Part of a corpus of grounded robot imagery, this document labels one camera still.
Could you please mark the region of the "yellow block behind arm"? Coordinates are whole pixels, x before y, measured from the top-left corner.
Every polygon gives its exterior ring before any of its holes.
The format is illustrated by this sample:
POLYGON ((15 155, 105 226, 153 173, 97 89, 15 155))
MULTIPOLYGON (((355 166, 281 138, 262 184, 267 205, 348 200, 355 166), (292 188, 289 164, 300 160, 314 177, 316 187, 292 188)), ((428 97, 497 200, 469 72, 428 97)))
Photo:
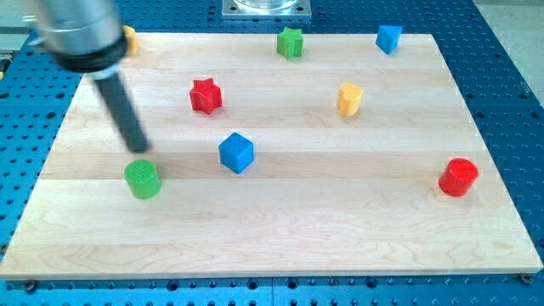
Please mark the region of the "yellow block behind arm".
POLYGON ((137 32, 129 25, 122 27, 124 36, 127 40, 127 56, 135 55, 139 51, 139 40, 137 38, 137 32))

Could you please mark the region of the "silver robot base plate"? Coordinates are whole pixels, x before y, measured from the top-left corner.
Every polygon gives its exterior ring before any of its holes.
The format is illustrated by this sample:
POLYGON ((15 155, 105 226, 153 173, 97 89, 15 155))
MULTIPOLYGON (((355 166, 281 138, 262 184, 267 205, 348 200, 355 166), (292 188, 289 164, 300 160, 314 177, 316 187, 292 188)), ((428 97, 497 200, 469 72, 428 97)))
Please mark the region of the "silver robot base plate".
POLYGON ((310 17, 310 0, 222 0, 221 13, 225 19, 310 17))

